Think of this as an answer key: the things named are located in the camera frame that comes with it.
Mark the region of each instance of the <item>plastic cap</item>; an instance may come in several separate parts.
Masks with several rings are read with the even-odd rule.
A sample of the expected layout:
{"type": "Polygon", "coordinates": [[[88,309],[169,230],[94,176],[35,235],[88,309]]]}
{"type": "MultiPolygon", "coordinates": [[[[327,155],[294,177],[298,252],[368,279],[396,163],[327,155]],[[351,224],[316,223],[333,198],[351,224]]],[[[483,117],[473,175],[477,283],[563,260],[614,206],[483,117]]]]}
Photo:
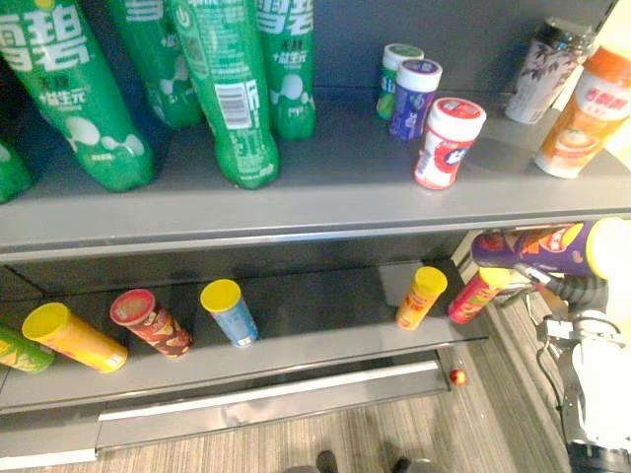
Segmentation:
{"type": "Polygon", "coordinates": [[[585,68],[606,82],[631,89],[631,60],[608,48],[599,47],[585,63],[585,68]]]}
{"type": "Polygon", "coordinates": [[[413,92],[434,92],[438,89],[443,67],[431,59],[408,59],[396,72],[396,83],[413,92]]]}
{"type": "Polygon", "coordinates": [[[425,54],[421,49],[409,44],[388,44],[384,48],[384,58],[382,64],[386,69],[391,71],[398,70],[398,66],[401,62],[407,59],[423,59],[425,54]]]}
{"type": "Polygon", "coordinates": [[[218,279],[201,292],[199,300],[209,312],[223,312],[241,299],[241,288],[231,279],[218,279]]]}
{"type": "Polygon", "coordinates": [[[631,223],[610,217],[597,221],[587,240],[592,271],[604,279],[626,277],[631,266],[631,223]]]}
{"type": "Polygon", "coordinates": [[[537,30],[535,37],[554,48],[570,47],[577,52],[587,52],[592,47],[596,34],[591,26],[548,17],[537,30]]]}
{"type": "Polygon", "coordinates": [[[146,289],[132,289],[120,295],[109,308],[109,317],[118,325],[134,325],[156,306],[156,298],[146,289]]]}
{"type": "Polygon", "coordinates": [[[504,289],[513,282],[513,273],[502,268],[480,268],[480,278],[491,288],[504,289]]]}
{"type": "Polygon", "coordinates": [[[414,273],[414,287],[420,292],[438,296],[447,288],[447,276],[439,269],[423,266],[414,273]]]}
{"type": "Polygon", "coordinates": [[[22,334],[30,340],[47,340],[70,321],[70,309],[62,303],[40,305],[22,324],[22,334]]]}
{"type": "Polygon", "coordinates": [[[477,103],[445,97],[432,104],[427,126],[453,141],[472,141],[486,121],[486,111],[477,103]]]}

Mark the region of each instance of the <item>orange pringles can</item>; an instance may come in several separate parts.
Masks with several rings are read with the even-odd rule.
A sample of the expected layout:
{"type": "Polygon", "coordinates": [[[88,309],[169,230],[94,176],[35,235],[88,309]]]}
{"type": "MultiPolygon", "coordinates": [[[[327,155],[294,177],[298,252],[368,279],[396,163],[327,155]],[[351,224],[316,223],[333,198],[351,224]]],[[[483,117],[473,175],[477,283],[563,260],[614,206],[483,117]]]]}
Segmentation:
{"type": "Polygon", "coordinates": [[[534,161],[548,174],[567,179],[602,149],[631,114],[631,60],[604,47],[585,71],[534,161]]]}
{"type": "Polygon", "coordinates": [[[512,280],[508,269],[480,268],[450,304],[450,319],[455,323],[466,323],[473,319],[512,280]]]}
{"type": "Polygon", "coordinates": [[[396,311],[398,326],[415,330],[446,288],[447,277],[439,269],[431,266],[417,269],[412,286],[396,311]]]}
{"type": "Polygon", "coordinates": [[[127,349],[75,315],[62,303],[36,308],[22,334],[99,372],[114,372],[127,361],[127,349]]]}
{"type": "Polygon", "coordinates": [[[109,309],[109,317],[167,358],[177,358],[190,349],[190,334],[146,289],[133,289],[119,296],[109,309]]]}

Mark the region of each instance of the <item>robotic arm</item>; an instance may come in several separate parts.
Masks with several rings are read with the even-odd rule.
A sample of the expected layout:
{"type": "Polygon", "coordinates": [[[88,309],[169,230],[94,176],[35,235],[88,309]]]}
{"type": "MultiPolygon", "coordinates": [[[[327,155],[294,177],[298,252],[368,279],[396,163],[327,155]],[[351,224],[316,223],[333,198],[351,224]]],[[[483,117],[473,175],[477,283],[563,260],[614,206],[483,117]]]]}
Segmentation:
{"type": "Polygon", "coordinates": [[[545,317],[537,336],[561,351],[559,408],[572,471],[631,472],[631,357],[605,314],[606,281],[561,279],[523,263],[515,269],[569,304],[570,319],[545,317]]]}

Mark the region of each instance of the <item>green can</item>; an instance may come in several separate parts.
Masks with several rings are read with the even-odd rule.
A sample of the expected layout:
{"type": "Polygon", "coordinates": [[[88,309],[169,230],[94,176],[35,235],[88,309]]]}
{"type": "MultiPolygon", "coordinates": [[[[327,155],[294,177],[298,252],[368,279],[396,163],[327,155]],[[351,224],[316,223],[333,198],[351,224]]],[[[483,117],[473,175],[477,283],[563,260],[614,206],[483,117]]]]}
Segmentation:
{"type": "Polygon", "coordinates": [[[31,173],[13,148],[0,142],[0,204],[31,187],[31,173]]]}
{"type": "Polygon", "coordinates": [[[22,372],[43,372],[54,359],[50,349],[0,325],[0,364],[22,372]]]}
{"type": "Polygon", "coordinates": [[[199,123],[201,108],[165,0],[107,5],[156,115],[173,129],[199,123]]]}
{"type": "Polygon", "coordinates": [[[0,54],[91,177],[111,191],[151,181],[153,153],[75,0],[0,0],[0,54]]]}
{"type": "Polygon", "coordinates": [[[272,129],[286,140],[314,133],[314,0],[259,0],[272,129]]]}
{"type": "Polygon", "coordinates": [[[251,0],[170,0],[215,154],[230,182],[255,189],[278,175],[267,83],[251,0]]]}

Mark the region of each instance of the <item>white cup lid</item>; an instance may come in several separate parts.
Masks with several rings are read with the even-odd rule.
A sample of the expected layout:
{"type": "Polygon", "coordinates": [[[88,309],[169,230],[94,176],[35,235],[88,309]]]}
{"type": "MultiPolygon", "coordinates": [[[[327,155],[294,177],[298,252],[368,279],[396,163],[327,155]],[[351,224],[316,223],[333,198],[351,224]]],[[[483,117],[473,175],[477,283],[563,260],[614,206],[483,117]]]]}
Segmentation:
{"type": "Polygon", "coordinates": [[[398,66],[401,62],[406,61],[407,59],[423,59],[423,56],[423,51],[418,47],[396,42],[393,44],[387,44],[384,48],[384,58],[382,59],[382,64],[386,69],[396,71],[398,70],[398,66]]]}
{"type": "Polygon", "coordinates": [[[472,141],[486,121],[486,111],[477,103],[456,97],[434,101],[427,126],[454,141],[472,141]]]}
{"type": "Polygon", "coordinates": [[[438,89],[443,67],[431,59],[408,59],[396,72],[396,83],[413,92],[434,92],[438,89]]]}

